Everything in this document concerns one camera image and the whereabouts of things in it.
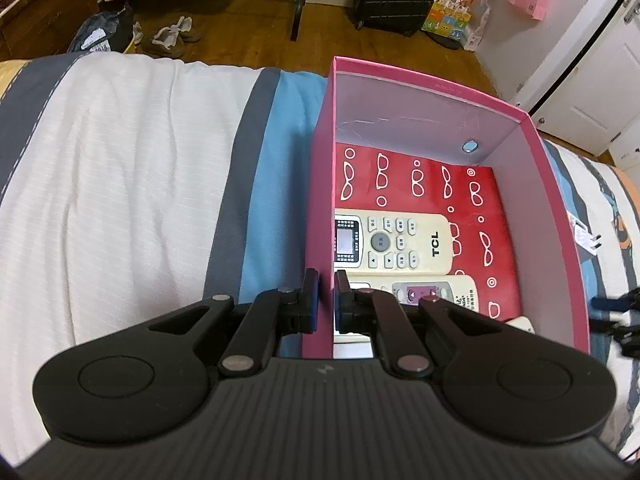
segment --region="gray stripe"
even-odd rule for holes
[[[260,72],[238,124],[216,233],[209,255],[204,298],[224,292],[238,300],[249,202],[264,131],[279,79],[279,69],[265,68]]]
[[[28,62],[0,100],[0,204],[51,95],[84,55],[74,52]]]

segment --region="slipper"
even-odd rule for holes
[[[184,55],[184,43],[175,26],[163,27],[151,38],[142,39],[142,50],[153,56],[178,59]]]
[[[193,27],[193,18],[191,16],[180,16],[175,26],[180,30],[180,37],[185,43],[195,43],[202,37],[202,31]]]

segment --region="black plastic bag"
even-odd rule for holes
[[[120,12],[105,10],[87,18],[67,52],[124,52],[133,39],[133,9],[125,4]]]

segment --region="bed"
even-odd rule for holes
[[[0,453],[9,462],[47,439],[31,381],[54,354],[203,296],[243,303],[300,284],[325,86],[310,73],[117,53],[0,64]],[[640,269],[637,193],[612,168],[545,148],[567,209],[602,235],[581,267],[585,294],[622,295]],[[280,351],[296,355],[298,345],[290,338]],[[618,383],[602,439],[624,456],[640,444],[638,364],[607,338],[591,347]]]

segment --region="drawer handle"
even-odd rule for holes
[[[55,15],[53,18],[51,18],[51,19],[47,22],[47,27],[52,27],[52,26],[53,26],[53,24],[58,20],[58,18],[59,18],[60,16],[62,16],[62,11],[61,11],[61,10],[59,10],[59,11],[56,13],[56,15]]]

